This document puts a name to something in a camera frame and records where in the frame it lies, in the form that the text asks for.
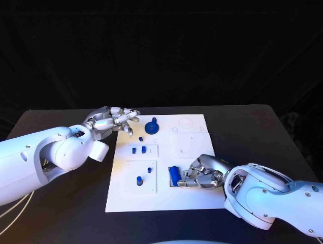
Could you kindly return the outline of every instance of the blue object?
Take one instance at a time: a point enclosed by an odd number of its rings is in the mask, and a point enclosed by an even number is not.
[[[140,177],[140,176],[138,177],[138,185],[139,185],[139,186],[142,186],[142,185],[143,185],[143,179],[142,179],[142,177]]]
[[[178,187],[178,181],[182,180],[178,166],[171,167],[171,179],[172,179],[172,185]]]
[[[159,132],[159,125],[158,125],[158,120],[153,118],[153,121],[146,124],[146,132],[150,135],[155,135]]]

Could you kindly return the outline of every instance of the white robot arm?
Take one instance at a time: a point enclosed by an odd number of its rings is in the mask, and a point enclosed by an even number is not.
[[[178,185],[210,190],[224,186],[225,208],[253,226],[269,230],[280,218],[305,234],[323,239],[322,183],[293,181],[261,165],[233,167],[225,160],[201,155]]]
[[[117,107],[96,110],[81,125],[57,127],[0,142],[0,206],[77,169],[91,157],[103,161],[109,145],[100,142],[113,130],[133,136],[127,120],[139,111]]]

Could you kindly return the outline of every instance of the table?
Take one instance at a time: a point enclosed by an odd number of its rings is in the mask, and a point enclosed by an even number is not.
[[[218,156],[236,165],[256,162],[293,179],[318,181],[269,105],[136,109],[145,115],[205,114]],[[29,110],[9,139],[52,127],[81,124],[93,110]],[[117,133],[113,133],[104,140],[110,151],[101,163],[89,159],[77,170],[35,191],[22,216],[0,236],[0,243],[153,243],[179,239],[228,243],[316,242],[280,219],[266,231],[227,209],[106,213],[116,141]],[[14,205],[2,206],[0,214]],[[0,219],[0,232],[21,209]]]

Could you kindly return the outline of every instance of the blue battery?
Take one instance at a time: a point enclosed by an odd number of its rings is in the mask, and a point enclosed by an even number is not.
[[[171,179],[172,179],[172,185],[178,187],[178,181],[182,180],[178,166],[171,167]]]
[[[142,186],[142,185],[143,185],[143,179],[142,179],[142,177],[140,177],[140,176],[138,177],[138,185],[139,185],[139,186]]]

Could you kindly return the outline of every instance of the white board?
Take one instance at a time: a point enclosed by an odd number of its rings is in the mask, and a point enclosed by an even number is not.
[[[161,130],[149,135],[145,126],[153,117]],[[215,155],[204,115],[142,115],[139,118],[139,123],[130,122],[133,138],[119,132],[106,212],[224,208],[223,188],[171,187],[169,167],[178,166],[184,177],[201,154]],[[132,148],[140,151],[143,146],[148,152],[133,154]],[[156,168],[148,173],[153,163]],[[139,176],[145,178],[142,186],[138,186]]]

